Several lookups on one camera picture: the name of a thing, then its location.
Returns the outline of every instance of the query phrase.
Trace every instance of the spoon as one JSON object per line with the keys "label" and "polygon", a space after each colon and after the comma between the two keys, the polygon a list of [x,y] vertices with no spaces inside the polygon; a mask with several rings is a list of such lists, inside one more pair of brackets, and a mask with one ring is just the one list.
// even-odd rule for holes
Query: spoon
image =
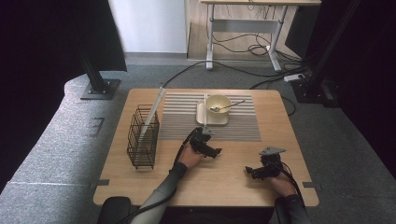
{"label": "spoon", "polygon": [[[239,104],[242,104],[244,102],[245,102],[245,100],[243,100],[243,101],[241,101],[239,103],[233,104],[233,105],[239,105]],[[222,108],[214,105],[214,106],[210,107],[210,110],[213,111],[213,112],[219,112],[221,109],[224,109],[224,108],[227,108],[227,107],[230,107],[230,106],[233,106],[233,105],[227,105],[227,106],[224,106]]]}

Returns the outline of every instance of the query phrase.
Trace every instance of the white wall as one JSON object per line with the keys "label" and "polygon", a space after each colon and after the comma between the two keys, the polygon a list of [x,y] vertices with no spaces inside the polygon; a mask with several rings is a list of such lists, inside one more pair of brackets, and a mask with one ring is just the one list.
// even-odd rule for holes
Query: white wall
{"label": "white wall", "polygon": [[124,52],[187,53],[185,0],[108,0]]}

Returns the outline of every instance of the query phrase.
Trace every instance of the power strip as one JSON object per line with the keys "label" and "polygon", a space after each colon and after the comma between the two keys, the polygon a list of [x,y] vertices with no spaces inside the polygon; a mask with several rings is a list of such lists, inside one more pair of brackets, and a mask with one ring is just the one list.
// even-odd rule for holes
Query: power strip
{"label": "power strip", "polygon": [[286,76],[283,79],[285,82],[293,81],[293,80],[301,80],[304,79],[305,76],[303,74],[296,74],[296,75],[291,75],[291,76]]}

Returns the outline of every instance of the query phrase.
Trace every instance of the black curtain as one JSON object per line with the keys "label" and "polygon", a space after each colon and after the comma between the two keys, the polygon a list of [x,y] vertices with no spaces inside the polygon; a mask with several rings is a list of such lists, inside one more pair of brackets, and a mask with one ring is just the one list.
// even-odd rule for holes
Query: black curtain
{"label": "black curtain", "polygon": [[126,65],[106,0],[1,1],[0,30],[2,190],[58,109],[65,82],[86,73],[81,50],[99,71]]}
{"label": "black curtain", "polygon": [[[350,20],[343,21],[350,4],[357,7]],[[326,49],[332,30],[341,23],[344,31],[334,47]],[[323,0],[308,51],[314,55],[324,44],[328,58],[320,68],[312,63],[315,75],[336,83],[339,106],[396,177],[395,40],[395,1]]]}

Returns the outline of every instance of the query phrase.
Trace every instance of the metal frame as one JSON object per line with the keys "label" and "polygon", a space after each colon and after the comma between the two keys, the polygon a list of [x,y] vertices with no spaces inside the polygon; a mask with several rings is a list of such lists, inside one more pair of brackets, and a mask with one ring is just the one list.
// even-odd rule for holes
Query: metal frame
{"label": "metal frame", "polygon": [[275,71],[281,71],[281,67],[276,57],[276,42],[282,30],[288,6],[283,6],[281,17],[278,21],[252,21],[252,20],[217,20],[215,19],[215,5],[212,4],[209,23],[209,43],[206,52],[206,69],[213,69],[213,32],[232,32],[232,33],[264,33],[274,34],[270,46],[266,46],[268,55]]}

